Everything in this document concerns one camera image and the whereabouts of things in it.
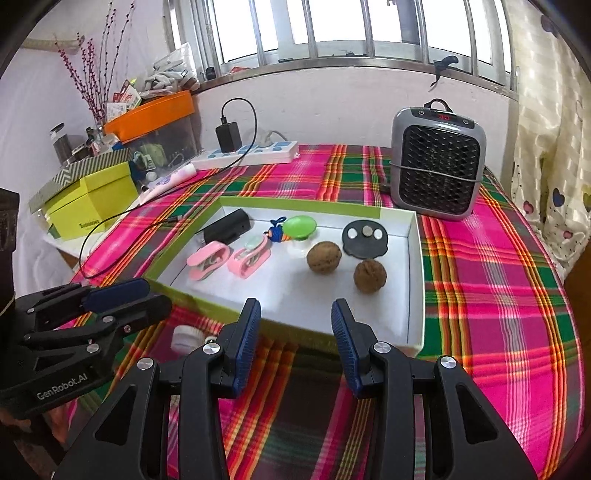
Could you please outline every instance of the charging cable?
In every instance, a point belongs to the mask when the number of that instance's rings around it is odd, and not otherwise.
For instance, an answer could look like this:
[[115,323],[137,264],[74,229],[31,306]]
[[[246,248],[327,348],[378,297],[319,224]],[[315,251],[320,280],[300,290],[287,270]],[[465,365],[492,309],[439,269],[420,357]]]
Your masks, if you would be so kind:
[[87,275],[84,271],[83,265],[82,265],[82,252],[84,251],[84,247],[86,245],[86,242],[88,241],[88,239],[90,238],[90,236],[95,232],[95,230],[100,227],[101,225],[103,225],[105,222],[108,222],[109,220],[115,219],[121,215],[130,213],[130,212],[134,212],[135,210],[138,210],[146,205],[148,205],[149,203],[154,202],[155,200],[160,200],[163,197],[166,197],[166,195],[171,195],[173,193],[179,192],[180,190],[184,190],[187,187],[190,187],[191,185],[195,185],[196,183],[199,183],[201,181],[206,181],[209,180],[211,178],[213,178],[215,175],[218,175],[220,173],[225,172],[226,170],[228,170],[229,168],[232,168],[234,165],[236,165],[237,163],[239,163],[244,157],[246,157],[246,155],[250,152],[250,150],[252,150],[252,147],[254,147],[255,142],[256,142],[256,133],[258,130],[258,120],[256,118],[256,110],[253,106],[252,103],[250,103],[249,100],[242,98],[242,97],[235,97],[235,98],[230,98],[228,101],[226,101],[226,103],[224,103],[222,105],[222,111],[221,111],[221,120],[222,120],[222,124],[226,124],[228,123],[228,120],[226,119],[226,117],[223,114],[223,110],[226,107],[227,104],[229,104],[230,102],[233,102],[234,100],[242,100],[246,103],[248,103],[248,105],[250,105],[251,109],[252,109],[252,116],[254,117],[254,121],[255,121],[255,132],[254,135],[252,136],[252,142],[250,144],[250,146],[248,147],[248,149],[242,154],[240,155],[240,157],[238,157],[236,160],[234,160],[232,163],[230,163],[229,165],[226,165],[225,167],[221,168],[218,171],[214,171],[212,173],[210,173],[209,175],[206,175],[203,178],[200,179],[196,179],[196,180],[192,180],[189,183],[184,183],[179,185],[178,187],[172,189],[172,190],[168,190],[167,192],[162,192],[160,195],[156,195],[156,197],[153,197],[152,199],[148,200],[147,202],[145,202],[143,205],[136,205],[133,208],[130,208],[128,210],[125,210],[121,213],[117,213],[116,215],[110,216],[108,218],[106,218],[105,220],[101,221],[100,223],[97,223],[94,228],[86,235],[84,241],[82,242],[82,247],[80,247],[80,254],[78,255],[78,264],[80,265],[80,273],[82,274],[82,276],[87,279],[87,280],[92,280],[93,278],[96,277],[100,277],[101,275],[107,273],[108,271],[110,271],[117,263],[119,263],[119,261],[125,256],[127,255],[135,246],[136,241],[141,238],[142,236],[144,236],[144,233],[146,233],[149,229],[151,229],[152,227],[155,226],[159,226],[162,225],[164,223],[178,223],[181,222],[183,220],[185,220],[186,218],[184,216],[177,216],[175,218],[169,218],[166,220],[159,220],[158,222],[154,222],[151,223],[150,225],[148,225],[146,228],[144,228],[144,230],[142,230],[142,232],[137,236],[136,240],[134,240],[131,245],[120,255],[117,257],[116,260],[114,260],[113,262],[111,262],[109,264],[108,267],[104,268],[103,270],[101,270],[98,273],[92,274],[92,275]]

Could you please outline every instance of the chevron patterned box lid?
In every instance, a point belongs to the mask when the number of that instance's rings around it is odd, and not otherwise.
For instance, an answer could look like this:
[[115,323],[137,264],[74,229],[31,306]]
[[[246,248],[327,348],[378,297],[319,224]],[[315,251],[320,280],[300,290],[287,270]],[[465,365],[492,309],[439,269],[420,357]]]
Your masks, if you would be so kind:
[[82,177],[131,159],[131,150],[129,148],[123,148],[121,150],[103,153],[98,157],[85,158],[84,160],[62,167],[60,172],[29,200],[29,210],[31,213],[35,213],[46,201]]

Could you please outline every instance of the white wall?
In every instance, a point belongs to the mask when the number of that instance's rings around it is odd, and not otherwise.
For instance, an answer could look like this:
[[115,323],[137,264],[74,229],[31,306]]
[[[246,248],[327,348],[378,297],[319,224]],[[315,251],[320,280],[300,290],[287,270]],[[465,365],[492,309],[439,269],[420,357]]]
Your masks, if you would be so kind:
[[[114,2],[119,28],[114,29],[113,40],[118,40],[130,3]],[[79,31],[100,46],[108,5],[108,0],[61,0],[29,36],[69,40]],[[168,53],[162,16],[161,0],[136,1],[113,85],[142,73]],[[73,62],[79,64],[80,54]],[[57,251],[41,241],[27,202],[59,170],[50,130],[64,122],[64,132],[82,136],[93,121],[57,53],[20,49],[0,79],[0,105],[0,187],[21,195],[14,267],[17,294],[23,295],[70,280],[71,271]]]
[[[259,125],[305,144],[355,144],[389,147],[392,119],[402,108],[443,98],[458,114],[474,119],[486,132],[486,166],[501,178],[507,138],[509,98],[442,77],[430,92],[433,75],[374,67],[295,70],[240,80],[205,90],[195,101],[201,119],[201,145],[217,148],[220,108],[245,97],[256,108]],[[250,107],[232,102],[228,121],[238,121],[242,142],[251,141]]]

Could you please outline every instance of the black round magnet holder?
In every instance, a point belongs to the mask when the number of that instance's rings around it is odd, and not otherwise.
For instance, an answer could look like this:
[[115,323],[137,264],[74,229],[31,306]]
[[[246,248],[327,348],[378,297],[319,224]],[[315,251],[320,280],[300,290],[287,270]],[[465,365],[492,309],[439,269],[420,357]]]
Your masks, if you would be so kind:
[[381,257],[388,251],[388,232],[377,222],[355,220],[343,229],[343,251],[360,260]]

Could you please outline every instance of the white tray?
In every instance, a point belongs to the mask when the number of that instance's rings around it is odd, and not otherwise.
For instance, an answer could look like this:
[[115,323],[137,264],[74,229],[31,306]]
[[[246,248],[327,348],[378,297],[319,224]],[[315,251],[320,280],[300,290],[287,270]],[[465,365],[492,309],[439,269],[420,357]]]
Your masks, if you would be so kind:
[[[230,202],[240,204],[240,200],[234,197]],[[317,203],[301,200],[289,202],[290,205],[301,203],[303,206]],[[251,235],[263,234],[270,228],[271,219],[294,215],[310,215],[316,220],[318,228],[311,245],[328,240],[342,249],[343,228],[349,222],[363,218],[312,213],[304,209],[288,210],[284,207],[273,209],[220,205],[205,225],[240,207],[251,218],[252,229],[231,244],[233,251],[242,248]],[[357,213],[360,206],[354,207]],[[386,285],[375,294],[363,294],[355,287],[353,272],[361,260],[343,252],[335,272],[318,275],[309,269],[305,252],[298,252],[292,242],[272,244],[270,258],[246,280],[233,275],[224,265],[208,278],[195,281],[189,278],[190,267],[186,265],[188,257],[197,249],[196,241],[191,238],[156,280],[176,291],[236,312],[240,312],[248,297],[254,297],[261,302],[263,318],[330,336],[330,307],[334,300],[344,298],[355,319],[370,325],[378,340],[399,347],[407,355],[416,356],[423,348],[424,339],[423,258],[416,215],[407,210],[363,208],[370,209],[368,213],[379,212],[379,218],[367,218],[379,222],[388,232],[388,252],[376,259],[384,265],[388,279]]]

